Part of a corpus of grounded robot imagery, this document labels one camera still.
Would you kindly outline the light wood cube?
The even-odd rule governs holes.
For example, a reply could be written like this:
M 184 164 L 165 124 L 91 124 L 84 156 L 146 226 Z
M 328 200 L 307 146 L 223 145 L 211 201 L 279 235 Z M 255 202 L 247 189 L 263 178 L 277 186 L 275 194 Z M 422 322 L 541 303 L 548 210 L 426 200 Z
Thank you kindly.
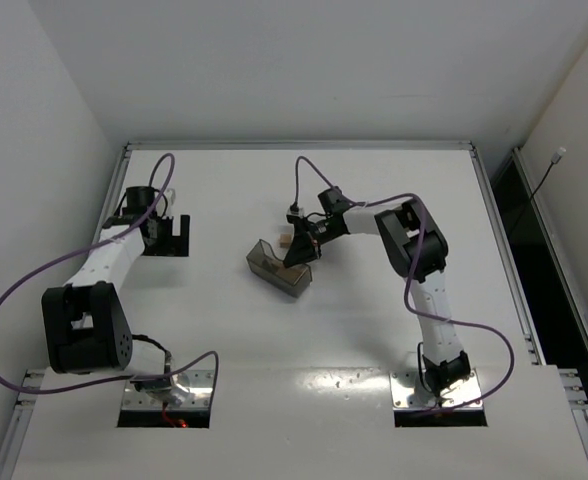
M 292 235 L 291 234 L 281 234 L 279 237 L 279 246 L 283 249 L 287 249 L 290 247 L 292 243 Z

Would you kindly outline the clear grey plastic bin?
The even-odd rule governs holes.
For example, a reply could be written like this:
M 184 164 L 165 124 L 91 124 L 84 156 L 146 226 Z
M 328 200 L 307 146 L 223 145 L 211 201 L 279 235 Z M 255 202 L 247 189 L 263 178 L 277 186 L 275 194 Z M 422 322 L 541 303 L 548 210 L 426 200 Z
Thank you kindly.
M 246 255 L 250 271 L 274 286 L 279 291 L 293 298 L 300 298 L 312 283 L 312 270 L 306 265 L 298 265 L 306 269 L 306 274 L 295 284 L 288 283 L 276 274 L 279 268 L 285 268 L 283 261 L 275 255 L 272 246 L 265 240 L 259 239 Z

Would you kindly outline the long light wood block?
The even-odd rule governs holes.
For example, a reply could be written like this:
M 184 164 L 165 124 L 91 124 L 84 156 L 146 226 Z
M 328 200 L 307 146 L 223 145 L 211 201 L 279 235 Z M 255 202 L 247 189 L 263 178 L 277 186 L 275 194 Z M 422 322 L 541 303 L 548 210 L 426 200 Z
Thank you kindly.
M 295 284 L 306 274 L 306 269 L 301 266 L 279 268 L 276 274 L 284 281 Z

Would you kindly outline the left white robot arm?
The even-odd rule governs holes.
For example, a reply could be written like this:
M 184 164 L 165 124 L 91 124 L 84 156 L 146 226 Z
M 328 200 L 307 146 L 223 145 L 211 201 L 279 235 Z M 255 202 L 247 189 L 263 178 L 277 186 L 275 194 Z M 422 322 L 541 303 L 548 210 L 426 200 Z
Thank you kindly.
M 145 383 L 169 371 L 170 353 L 132 333 L 119 299 L 136 260 L 189 255 L 190 216 L 174 233 L 175 190 L 128 187 L 100 230 L 100 247 L 41 299 L 50 367 L 58 374 L 120 373 Z

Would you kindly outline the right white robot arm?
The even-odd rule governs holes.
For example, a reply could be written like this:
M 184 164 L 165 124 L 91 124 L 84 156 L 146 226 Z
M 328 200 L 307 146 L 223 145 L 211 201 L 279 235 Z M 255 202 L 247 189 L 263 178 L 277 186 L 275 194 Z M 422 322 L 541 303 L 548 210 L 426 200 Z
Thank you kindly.
M 312 221 L 293 202 L 286 214 L 293 226 L 292 243 L 283 260 L 287 268 L 322 256 L 321 247 L 346 235 L 374 235 L 382 241 L 394 272 L 405 281 L 422 334 L 419 377 L 423 388 L 437 397 L 468 377 L 471 366 L 451 320 L 445 289 L 447 241 L 419 200 L 405 195 L 388 202 L 349 201 L 337 187 L 318 195 L 323 212 Z

